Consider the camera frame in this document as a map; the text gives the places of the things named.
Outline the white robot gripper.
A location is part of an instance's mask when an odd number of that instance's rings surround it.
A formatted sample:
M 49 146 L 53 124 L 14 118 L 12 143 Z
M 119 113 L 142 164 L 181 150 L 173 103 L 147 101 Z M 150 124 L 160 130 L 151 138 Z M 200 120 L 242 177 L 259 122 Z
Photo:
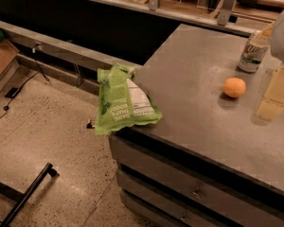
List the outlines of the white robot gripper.
M 271 54 L 284 61 L 284 10 L 278 15 L 271 35 Z M 263 99 L 257 108 L 256 117 L 273 121 L 284 111 L 284 62 L 273 72 Z

